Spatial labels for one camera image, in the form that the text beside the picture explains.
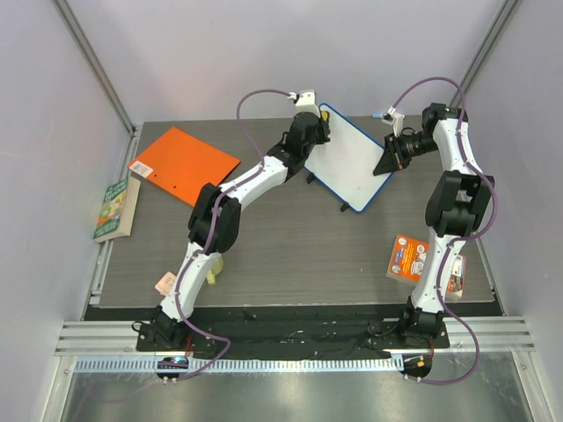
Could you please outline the blue framed whiteboard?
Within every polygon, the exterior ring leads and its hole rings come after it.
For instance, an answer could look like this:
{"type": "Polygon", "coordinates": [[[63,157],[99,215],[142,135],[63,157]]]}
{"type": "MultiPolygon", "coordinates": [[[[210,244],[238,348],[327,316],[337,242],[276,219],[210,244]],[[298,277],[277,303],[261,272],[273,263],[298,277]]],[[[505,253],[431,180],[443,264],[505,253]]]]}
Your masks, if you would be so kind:
{"type": "Polygon", "coordinates": [[[327,103],[330,141],[316,146],[304,168],[348,208],[363,212],[391,179],[390,172],[374,175],[384,146],[327,103]]]}

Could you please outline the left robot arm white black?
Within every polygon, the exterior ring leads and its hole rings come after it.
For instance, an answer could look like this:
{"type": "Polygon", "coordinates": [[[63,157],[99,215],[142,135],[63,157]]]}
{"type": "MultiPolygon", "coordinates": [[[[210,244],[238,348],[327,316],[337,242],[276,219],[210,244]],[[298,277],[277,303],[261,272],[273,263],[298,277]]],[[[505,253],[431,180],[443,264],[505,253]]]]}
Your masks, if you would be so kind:
{"type": "Polygon", "coordinates": [[[170,351],[186,343],[195,299],[213,264],[236,242],[242,212],[301,171],[313,149],[329,142],[329,134],[328,112],[300,112],[256,166],[231,182],[201,189],[188,221],[185,258],[172,290],[150,319],[152,341],[170,351]]]}

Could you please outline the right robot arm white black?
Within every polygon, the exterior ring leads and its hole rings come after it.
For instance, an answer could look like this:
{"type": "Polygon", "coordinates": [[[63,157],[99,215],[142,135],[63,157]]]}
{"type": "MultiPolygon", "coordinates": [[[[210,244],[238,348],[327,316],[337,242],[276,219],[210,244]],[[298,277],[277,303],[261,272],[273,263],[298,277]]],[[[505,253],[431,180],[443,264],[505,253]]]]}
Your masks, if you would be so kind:
{"type": "Polygon", "coordinates": [[[492,197],[494,178],[482,173],[468,139],[468,117],[460,108],[433,103],[423,110],[421,131],[404,134],[393,113],[384,116],[393,132],[384,138],[384,153],[375,176],[406,169],[412,160],[437,151],[442,176],[425,211],[429,250],[420,280],[409,296],[397,326],[398,339],[409,347],[441,336],[444,299],[457,257],[481,225],[492,197]]]}

